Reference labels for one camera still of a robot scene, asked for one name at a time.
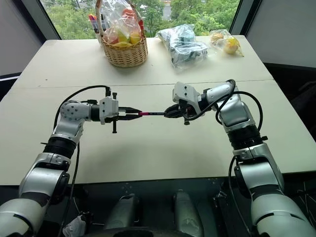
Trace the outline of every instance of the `gray wall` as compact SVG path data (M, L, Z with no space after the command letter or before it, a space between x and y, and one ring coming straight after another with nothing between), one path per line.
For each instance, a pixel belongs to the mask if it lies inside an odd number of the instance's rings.
M12 0L0 0L0 76L23 71L40 47Z
M265 63L316 67L316 0L263 0L247 39Z

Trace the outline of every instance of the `black cable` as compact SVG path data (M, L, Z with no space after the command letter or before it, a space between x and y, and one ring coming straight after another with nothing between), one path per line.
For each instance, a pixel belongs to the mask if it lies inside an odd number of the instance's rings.
M79 165L79 155L80 155L80 142L78 142L78 145L77 145L76 166L75 166L75 172L74 172L73 180L72 180L72 183L71 183L71 190L70 190L70 194L69 194L69 197L68 197L68 200L67 200L66 208L65 208L65 211L64 211L63 219L61 221L57 237L61 236L61 233L63 231L64 225L65 225L65 222L66 222L66 217L67 217L67 214L68 214L68 211L69 211L70 203L71 203L71 200L73 198L74 188L75 188L75 181L76 181L78 165Z
M68 100L70 100L72 97L74 97L75 95L78 95L79 93L81 93L81 92L83 92L83 91L85 91L85 90L89 90L89 89L93 89L93 88L105 88L105 89L106 89L106 96L107 96L107 90L110 89L108 86L105 86L105 85L93 85L93 86L88 86L88 87L85 87L85 88L83 88L83 89L80 89L80 90L76 91L75 93L71 94L70 96L68 96L68 97L60 104L60 106L58 107L58 110L57 110L56 116L55 116L55 120L54 120L54 127L53 127L53 129L55 129L55 127L56 127L56 125L57 125L57 120L58 120L58 116L59 116L59 113L60 113L60 108L61 108L61 106L62 106L66 101L68 101ZM69 211L70 203L71 203L71 200L72 200L72 197L73 197L73 192L74 192L74 188L75 188L75 181L76 181L76 176L77 176L77 171L78 171L78 165L79 165L79 156L80 156L80 145L79 145L79 142L78 142L78 145L77 145L77 159L76 159L76 166L75 166L74 176L73 176L73 180L72 180L72 183L71 183L71 191L70 191L69 198L68 198L67 204L66 204L66 208L65 208L65 211L64 211L64 214L63 214L62 222L61 222L60 229L59 229L59 232L58 232L58 237L61 236L62 230L63 230L64 225L65 225L66 217L67 217L67 214L68 214L68 211Z
M233 95L233 92L234 92L234 90L235 90L235 87L236 87L236 82L235 82L235 80L230 79L230 80L227 80L227 82L231 82L231 83L233 84L232 89L231 89L231 91L229 92L227 98L224 100L224 102L223 102L222 105L218 108L218 110L216 111L216 114L215 114L215 119L216 119L216 121L217 121L220 125L222 125L222 122L221 122L221 121L219 120L219 118L218 118L219 112L220 112L221 109L225 106L225 104L227 103L227 101L229 100L229 98L231 98L231 96Z
M236 201L236 198L235 198L235 194L234 194L234 191L233 191L233 188L232 188L232 168L233 168L234 161L235 161L235 157L233 157L233 159L232 159L232 161L231 161L231 163L230 163L230 165L229 165L229 170L228 170L228 186L229 186L229 189L230 189L230 191L231 191L231 195L232 195L232 198L233 198L233 200L234 200L235 207L236 207L236 209L237 209L238 215L239 215L239 217L240 217L240 219L241 219L241 221L242 221L242 223L243 223L243 225L244 225L244 227L245 227L247 233L249 234L249 236L251 236L251 232L250 232L250 230L249 230L249 228L248 228L248 226L247 226L247 224L246 224L246 222L245 222L245 220L244 220L244 218L243 218L243 216L242 216L242 214L241 214L241 212L240 212L240 209L239 209L239 207L238 207L238 204L237 204L237 201Z
M259 102L259 100L252 94L245 92L245 91L234 91L232 93L232 95L234 94L243 94L243 95L247 95L249 97L251 97L257 104L258 109L259 109L259 124L258 124L258 130L260 131L261 127L262 127L262 122L263 122L263 111L262 111L262 106ZM186 120L192 121L192 120L196 120L197 118L201 117L209 108L213 107L216 103L220 102L222 99L224 99L225 97L229 98L229 94L228 95L223 95L222 97L220 97L219 99L217 99L216 101L214 101L213 103L209 104L204 110L201 111L201 113L199 113L198 115L195 115L193 117L187 117L186 115L183 115L183 117ZM225 105L224 103L220 106L220 108L217 111L220 111L220 109L222 109L223 105Z
M306 191L300 191L299 193L288 194L287 196L291 197L291 198L294 198L294 197L299 197L299 196L302 196L302 195L305 195L305 194L313 195L315 193L316 193L316 188L312 188L312 189L308 189Z
M74 97L75 95L78 95L79 93L85 91L85 90L89 90L89 89L93 89L93 88L105 88L105 89L109 89L108 86L106 85L92 85L92 86L88 86L88 87L85 87L83 89L80 89L78 91L76 91L75 93L71 94L70 96L68 96L61 104L60 106L58 107L58 110L57 110L57 113L56 113L56 116L55 116L55 120L54 120L54 128L56 127L57 125L57 120L58 120L58 116L59 116L59 112L60 112L60 108L61 106L68 100L70 100L72 97Z

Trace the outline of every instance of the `pink marker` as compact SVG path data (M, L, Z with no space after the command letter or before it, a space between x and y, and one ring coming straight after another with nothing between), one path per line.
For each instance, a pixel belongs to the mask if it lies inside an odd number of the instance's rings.
M138 115L164 115L164 112L139 112Z

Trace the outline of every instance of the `yellow fruit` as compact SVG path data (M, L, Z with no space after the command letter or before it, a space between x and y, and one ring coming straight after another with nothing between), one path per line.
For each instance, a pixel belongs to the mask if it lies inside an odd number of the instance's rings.
M228 54L234 54L239 47L239 42L237 39L227 39L225 45L224 45L224 51Z
M136 44L141 40L141 36L139 32L132 32L130 33L130 41L132 44Z
M124 35L120 30L118 30L118 41L119 42L129 42L129 37Z
M130 47L132 46L131 43L127 43L127 42L118 42L116 44L113 44L113 46L117 46L117 47Z
M217 40L223 39L224 36L222 33L214 33L211 37L211 42L215 43Z

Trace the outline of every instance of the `wicker basket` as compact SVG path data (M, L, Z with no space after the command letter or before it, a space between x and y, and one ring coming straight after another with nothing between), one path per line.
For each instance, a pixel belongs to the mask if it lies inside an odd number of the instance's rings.
M117 47L111 44L108 44L103 39L103 29L101 27L100 21L100 7L102 5L102 0L97 0L95 5L97 23L100 30L100 36L102 39L102 47L105 52L105 55L108 57L110 63L114 66L121 68L131 68L143 64L148 55L146 36L144 31L142 31L142 39L132 46L128 47Z

